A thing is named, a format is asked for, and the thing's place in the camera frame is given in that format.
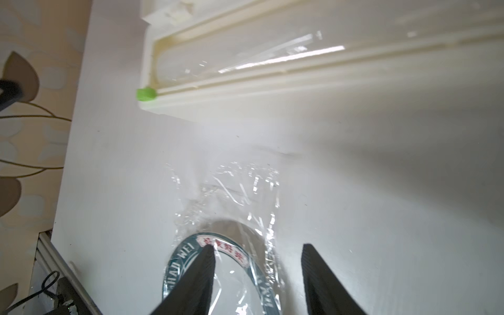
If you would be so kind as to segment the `green dispenser slide cutter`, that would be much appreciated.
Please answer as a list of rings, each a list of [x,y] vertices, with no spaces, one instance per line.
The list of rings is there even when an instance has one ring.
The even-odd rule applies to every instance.
[[[136,90],[136,99],[139,102],[149,102],[157,98],[157,90],[151,87],[144,87]]]

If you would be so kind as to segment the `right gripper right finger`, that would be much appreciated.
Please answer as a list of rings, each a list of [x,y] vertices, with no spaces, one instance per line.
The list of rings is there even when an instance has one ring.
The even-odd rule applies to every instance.
[[[313,245],[303,246],[301,266],[309,314],[366,315]]]

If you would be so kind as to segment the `clear plastic wrap sheet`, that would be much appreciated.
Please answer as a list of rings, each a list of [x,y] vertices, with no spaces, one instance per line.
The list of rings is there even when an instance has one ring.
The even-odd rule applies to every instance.
[[[282,306],[284,282],[274,231],[280,206],[278,177],[278,171],[269,166],[238,162],[220,165],[208,174],[199,196],[177,214],[173,250],[186,237],[198,232],[216,232],[243,240],[258,230],[271,256],[267,265],[275,269],[280,279]]]

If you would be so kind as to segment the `white plate green rim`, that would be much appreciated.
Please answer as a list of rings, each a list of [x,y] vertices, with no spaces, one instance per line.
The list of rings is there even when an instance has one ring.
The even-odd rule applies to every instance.
[[[186,237],[166,265],[163,298],[173,291],[206,245],[214,247],[216,260],[210,314],[282,314],[280,279],[267,265],[271,256],[258,230],[243,240],[216,232]]]

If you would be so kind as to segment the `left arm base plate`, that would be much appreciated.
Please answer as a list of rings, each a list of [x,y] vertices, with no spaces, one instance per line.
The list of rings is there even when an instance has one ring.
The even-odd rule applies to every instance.
[[[52,300],[52,308],[46,314],[102,314],[92,300],[79,292],[67,277],[43,282],[43,295]]]

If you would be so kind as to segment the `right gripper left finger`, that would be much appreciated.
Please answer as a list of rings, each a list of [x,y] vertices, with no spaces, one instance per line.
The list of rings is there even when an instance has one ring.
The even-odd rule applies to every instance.
[[[189,266],[180,282],[152,314],[209,314],[215,265],[214,247],[206,245]]]

